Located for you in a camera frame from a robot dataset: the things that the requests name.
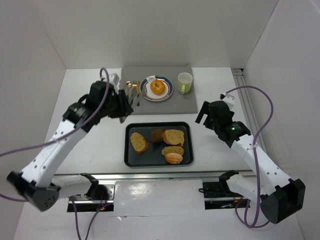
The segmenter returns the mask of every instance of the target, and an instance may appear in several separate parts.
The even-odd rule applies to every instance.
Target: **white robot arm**
[[[49,141],[51,144],[45,146],[20,172],[12,171],[7,177],[17,192],[40,211],[48,210],[61,198],[81,194],[90,199],[97,194],[99,181],[87,173],[64,177],[63,180],[54,175],[70,151],[94,125],[104,117],[119,118],[123,123],[142,98],[138,90],[132,90],[128,95],[125,90],[117,89],[119,77],[111,74],[106,99],[99,112],[79,130],[68,135],[67,133],[88,120],[101,104],[107,89],[107,83],[102,80],[93,83],[89,94],[68,107]]]
[[[205,101],[195,122],[199,124],[204,114],[207,115],[203,125],[214,130],[219,139],[236,151],[257,174],[255,148],[260,197],[257,195],[257,184],[234,170],[219,177],[220,191],[237,193],[253,202],[260,199],[265,217],[271,223],[277,224],[303,207],[306,187],[300,179],[292,180],[284,173],[258,144],[253,145],[254,137],[242,122],[232,120],[234,112],[230,109],[235,104],[235,98],[225,93],[221,94],[220,99],[221,101],[211,103]]]

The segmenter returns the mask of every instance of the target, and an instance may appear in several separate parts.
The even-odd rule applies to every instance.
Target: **light green cup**
[[[187,94],[192,86],[193,77],[187,72],[180,73],[178,76],[178,91],[181,94]]]

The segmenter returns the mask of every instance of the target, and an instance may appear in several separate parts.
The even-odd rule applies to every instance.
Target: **gray mat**
[[[134,108],[133,115],[155,115],[155,114],[195,114],[198,112],[194,79],[192,87],[187,94],[178,92],[178,75],[181,73],[192,74],[191,66],[169,66],[169,67],[136,67],[125,66],[121,70],[120,88],[124,88],[127,81],[139,80],[153,75],[168,78],[173,84],[172,95],[160,102],[152,102],[143,98],[140,106]]]

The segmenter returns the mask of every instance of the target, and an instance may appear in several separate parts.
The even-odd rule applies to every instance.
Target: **white wall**
[[[68,69],[240,67],[278,0],[32,0]]]
[[[294,165],[306,185],[297,214],[306,240],[319,239],[320,9],[317,0],[280,0],[244,71],[247,84],[273,99],[275,115],[263,133],[276,162]],[[261,124],[269,107],[252,92]]]
[[[42,143],[65,67],[28,0],[0,1],[0,152]],[[0,159],[0,193],[39,150]],[[0,199],[1,239],[13,239],[23,204]]]

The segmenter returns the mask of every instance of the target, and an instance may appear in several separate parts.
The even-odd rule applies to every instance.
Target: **bread roll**
[[[137,154],[142,154],[148,149],[148,142],[140,133],[134,132],[130,136],[131,144]]]
[[[184,154],[184,149],[180,146],[167,146],[164,149],[162,149],[161,153],[163,156],[172,153],[179,154],[182,156]]]
[[[157,128],[151,131],[151,141],[153,143],[161,143],[163,141],[162,133],[165,130],[162,128]]]
[[[183,157],[178,153],[168,153],[164,158],[170,164],[179,164],[183,160]]]

